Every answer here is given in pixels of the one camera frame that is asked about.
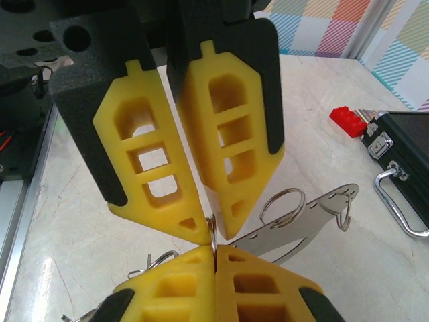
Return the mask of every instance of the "plaid fabric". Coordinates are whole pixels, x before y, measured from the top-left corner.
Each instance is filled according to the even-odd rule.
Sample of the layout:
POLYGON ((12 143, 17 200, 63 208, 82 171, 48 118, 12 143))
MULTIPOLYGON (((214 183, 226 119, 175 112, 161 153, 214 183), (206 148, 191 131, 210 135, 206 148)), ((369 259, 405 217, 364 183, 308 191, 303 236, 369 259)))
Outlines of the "plaid fabric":
MULTIPOLYGON (((398 20, 402 17, 398 15, 406 4, 406 0, 397 0, 381 25, 373 40, 374 57, 380 59, 370 71, 409 109, 429 111, 429 0, 416 3, 417 8, 409 19, 402 20, 403 28, 398 34, 392 34, 395 29, 390 27, 401 23, 398 20), (381 55, 377 45, 386 39, 393 40, 381 55)), ((364 55, 364 65, 371 55, 364 55)))
POLYGON ((273 0, 266 11, 278 30, 280 52, 339 58, 370 0, 273 0))

